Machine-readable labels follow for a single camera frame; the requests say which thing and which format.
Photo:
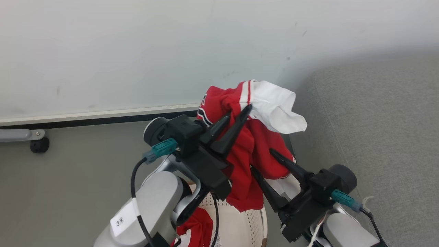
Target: teal connector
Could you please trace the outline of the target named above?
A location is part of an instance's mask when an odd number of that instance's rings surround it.
[[[146,158],[145,163],[151,164],[157,158],[173,153],[175,149],[177,149],[177,141],[173,138],[166,139],[152,146],[151,151],[143,154],[143,157]]]
[[[356,202],[351,196],[339,191],[338,189],[335,189],[331,193],[331,196],[334,201],[350,207],[355,212],[360,212],[360,209],[363,208],[361,203]]]

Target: gray fabric upholstery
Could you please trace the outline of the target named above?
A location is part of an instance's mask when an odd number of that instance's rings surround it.
[[[299,164],[349,167],[390,246],[439,246],[439,56],[326,69],[296,92]]]

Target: laundry basket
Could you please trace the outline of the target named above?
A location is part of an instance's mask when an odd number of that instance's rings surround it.
[[[240,213],[226,201],[218,200],[219,231],[215,247],[265,247],[267,243],[267,214],[261,210]],[[198,206],[205,209],[213,220],[212,241],[216,229],[216,211],[209,193]]]

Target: red fabric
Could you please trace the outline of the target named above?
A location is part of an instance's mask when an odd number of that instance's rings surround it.
[[[231,111],[229,127],[232,126],[235,123],[235,118],[241,112],[239,104],[241,91],[249,90],[243,88],[243,83],[240,83],[236,89],[224,90],[210,87],[200,105],[197,118],[203,119],[204,115],[207,117],[205,121],[215,123]],[[248,94],[245,104],[251,104],[250,94]],[[247,120],[227,157],[227,161],[234,165],[230,177],[233,187],[227,197],[227,202],[240,212],[261,209],[264,203],[262,190],[250,172],[250,164],[268,179],[279,179],[289,174],[288,170],[271,156],[270,148],[276,149],[285,157],[293,160],[292,154],[285,146],[279,133],[269,131],[259,120]]]
[[[213,220],[206,210],[197,207],[191,217],[181,226],[177,227],[177,234],[186,234],[191,230],[191,240],[188,247],[210,246],[212,237]]]

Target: gray floor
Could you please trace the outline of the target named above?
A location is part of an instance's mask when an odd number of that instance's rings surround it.
[[[28,142],[0,144],[0,245],[92,246],[130,197],[132,168],[148,149],[142,140],[145,126],[49,130],[50,149],[43,155],[30,152]],[[138,177],[156,166],[144,165]],[[288,243],[269,206],[267,214],[268,247],[306,246],[303,239]]]

